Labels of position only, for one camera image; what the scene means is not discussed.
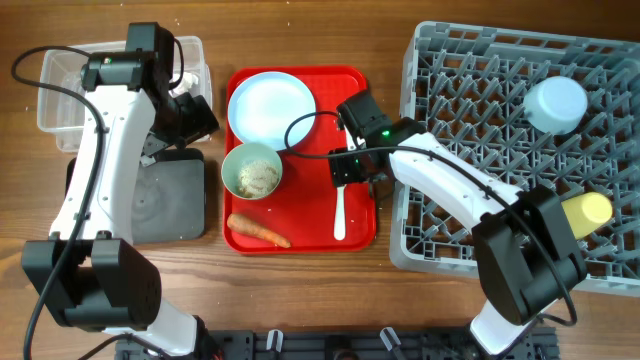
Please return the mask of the white paper tissue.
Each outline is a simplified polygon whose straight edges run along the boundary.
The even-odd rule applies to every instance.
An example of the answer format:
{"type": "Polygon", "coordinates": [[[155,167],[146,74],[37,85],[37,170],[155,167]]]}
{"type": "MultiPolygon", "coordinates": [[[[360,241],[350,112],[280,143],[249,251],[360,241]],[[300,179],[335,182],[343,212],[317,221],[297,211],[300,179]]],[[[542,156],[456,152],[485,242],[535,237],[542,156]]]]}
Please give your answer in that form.
{"type": "Polygon", "coordinates": [[[191,72],[185,72],[182,75],[182,80],[179,84],[172,90],[170,90],[170,94],[173,97],[177,97],[181,94],[189,92],[194,86],[199,84],[199,77],[191,72]]]}

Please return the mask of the white plastic spoon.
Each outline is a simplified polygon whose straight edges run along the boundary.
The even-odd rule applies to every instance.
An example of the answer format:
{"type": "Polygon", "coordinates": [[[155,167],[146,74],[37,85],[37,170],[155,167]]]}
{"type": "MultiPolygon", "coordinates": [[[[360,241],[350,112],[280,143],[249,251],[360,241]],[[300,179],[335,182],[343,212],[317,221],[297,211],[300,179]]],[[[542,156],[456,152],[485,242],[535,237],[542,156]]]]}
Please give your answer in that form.
{"type": "Polygon", "coordinates": [[[346,237],[346,214],[345,214],[345,186],[336,188],[336,207],[334,216],[333,236],[337,241],[342,241],[346,237]]]}

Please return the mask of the light blue bowl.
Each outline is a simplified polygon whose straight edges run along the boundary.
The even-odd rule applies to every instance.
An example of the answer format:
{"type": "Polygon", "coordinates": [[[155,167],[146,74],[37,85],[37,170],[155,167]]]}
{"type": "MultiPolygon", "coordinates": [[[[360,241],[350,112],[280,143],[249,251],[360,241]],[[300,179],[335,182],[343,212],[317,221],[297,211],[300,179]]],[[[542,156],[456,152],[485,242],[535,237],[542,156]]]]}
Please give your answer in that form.
{"type": "Polygon", "coordinates": [[[523,99],[525,118],[538,131],[566,135],[580,124],[587,93],[575,80],[555,76],[533,86],[523,99]]]}

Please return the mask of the yellow plastic cup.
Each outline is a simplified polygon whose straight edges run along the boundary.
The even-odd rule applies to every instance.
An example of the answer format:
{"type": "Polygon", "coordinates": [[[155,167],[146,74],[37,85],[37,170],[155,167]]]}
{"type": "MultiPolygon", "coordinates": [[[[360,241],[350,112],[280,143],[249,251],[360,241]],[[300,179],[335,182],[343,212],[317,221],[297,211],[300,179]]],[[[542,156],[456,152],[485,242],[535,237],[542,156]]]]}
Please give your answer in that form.
{"type": "Polygon", "coordinates": [[[576,239],[591,234],[613,217],[611,201],[597,192],[572,197],[561,205],[576,239]]]}

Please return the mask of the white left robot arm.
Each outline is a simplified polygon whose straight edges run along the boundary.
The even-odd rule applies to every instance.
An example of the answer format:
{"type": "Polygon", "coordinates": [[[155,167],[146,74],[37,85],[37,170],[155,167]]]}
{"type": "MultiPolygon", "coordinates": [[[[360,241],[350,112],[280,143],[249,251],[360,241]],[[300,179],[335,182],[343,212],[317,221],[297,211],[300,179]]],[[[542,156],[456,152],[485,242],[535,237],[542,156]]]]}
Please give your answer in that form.
{"type": "Polygon", "coordinates": [[[175,95],[181,44],[155,22],[133,23],[119,52],[93,52],[80,71],[84,130],[63,205],[48,237],[25,243],[21,266],[36,312],[62,327],[105,332],[160,359],[219,359],[204,321],[162,296],[158,269],[132,244],[142,158],[180,155],[216,132],[202,96],[175,95]]]}

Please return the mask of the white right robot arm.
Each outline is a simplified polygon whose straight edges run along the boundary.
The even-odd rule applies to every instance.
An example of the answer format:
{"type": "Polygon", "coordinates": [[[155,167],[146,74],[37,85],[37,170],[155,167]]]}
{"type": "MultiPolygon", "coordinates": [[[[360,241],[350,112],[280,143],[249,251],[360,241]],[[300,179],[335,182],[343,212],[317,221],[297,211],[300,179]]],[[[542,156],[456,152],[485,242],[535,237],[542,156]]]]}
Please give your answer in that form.
{"type": "Polygon", "coordinates": [[[447,150],[411,118],[392,122],[368,91],[347,98],[337,118],[353,147],[330,152],[335,183],[385,174],[412,187],[453,216],[474,241],[487,301],[470,335],[489,356],[506,354],[558,300],[577,321],[570,290],[587,275],[578,242],[611,216],[608,199],[586,193],[561,200],[538,185],[501,182],[447,150]]]}

